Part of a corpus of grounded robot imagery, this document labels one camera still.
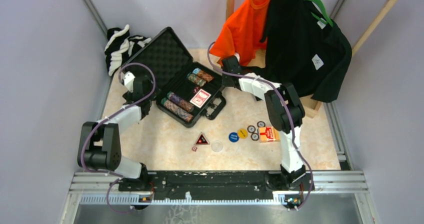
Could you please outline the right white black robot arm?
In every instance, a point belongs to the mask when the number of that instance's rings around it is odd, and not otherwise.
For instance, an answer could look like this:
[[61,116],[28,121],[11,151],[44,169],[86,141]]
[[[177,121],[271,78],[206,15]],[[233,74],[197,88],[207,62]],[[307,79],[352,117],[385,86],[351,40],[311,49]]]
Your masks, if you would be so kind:
[[222,84],[250,93],[265,101],[268,118],[278,131],[281,146],[281,183],[287,190],[295,190],[306,174],[300,152],[300,135],[306,113],[293,84],[276,83],[250,72],[242,74],[236,55],[222,59]]

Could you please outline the orange boxed card deck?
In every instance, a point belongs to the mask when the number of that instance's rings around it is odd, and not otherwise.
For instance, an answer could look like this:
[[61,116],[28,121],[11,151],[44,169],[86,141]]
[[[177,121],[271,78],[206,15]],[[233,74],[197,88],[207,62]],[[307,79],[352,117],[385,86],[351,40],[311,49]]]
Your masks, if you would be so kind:
[[265,126],[258,128],[259,141],[261,143],[279,142],[280,134],[273,126]]

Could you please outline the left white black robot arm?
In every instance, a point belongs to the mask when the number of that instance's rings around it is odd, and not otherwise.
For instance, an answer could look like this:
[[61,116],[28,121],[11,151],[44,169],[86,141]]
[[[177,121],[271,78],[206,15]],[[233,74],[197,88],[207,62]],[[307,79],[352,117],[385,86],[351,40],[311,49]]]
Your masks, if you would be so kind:
[[77,155],[77,164],[81,168],[91,173],[128,179],[138,191],[149,187],[150,177],[146,165],[123,156],[121,134],[149,114],[156,84],[152,72],[150,76],[136,77],[134,92],[141,99],[123,105],[109,117],[87,121],[82,125]]

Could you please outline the black poker set case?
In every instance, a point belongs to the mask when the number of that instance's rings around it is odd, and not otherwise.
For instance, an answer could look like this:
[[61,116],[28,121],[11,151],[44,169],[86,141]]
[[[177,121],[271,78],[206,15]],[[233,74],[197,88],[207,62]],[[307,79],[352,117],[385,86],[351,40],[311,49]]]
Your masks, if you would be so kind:
[[[222,95],[224,88],[222,77],[195,61],[171,27],[166,27],[159,32],[150,43],[130,57],[127,63],[129,66],[123,69],[125,73],[131,72],[136,77],[144,75],[149,77],[150,73],[154,74],[156,89],[151,103],[155,103],[161,111],[187,128],[193,127],[200,117],[214,120],[226,105],[226,99]],[[195,68],[202,69],[214,79],[206,82],[203,87],[192,83],[187,79],[187,75]],[[161,104],[161,100],[167,98],[168,92],[173,92],[190,102],[200,89],[210,93],[211,97],[202,108],[193,105],[194,110],[189,112],[193,115],[190,122],[185,122]]]

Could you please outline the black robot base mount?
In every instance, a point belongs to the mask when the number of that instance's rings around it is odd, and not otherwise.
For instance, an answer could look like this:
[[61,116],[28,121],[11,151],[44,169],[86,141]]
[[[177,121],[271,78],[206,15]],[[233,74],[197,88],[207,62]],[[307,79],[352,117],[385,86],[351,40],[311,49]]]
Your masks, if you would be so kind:
[[155,200],[182,200],[190,194],[195,201],[262,201],[273,199],[274,191],[307,190],[307,174],[286,185],[280,171],[151,171],[147,185],[132,179],[118,182],[121,192],[153,192]]

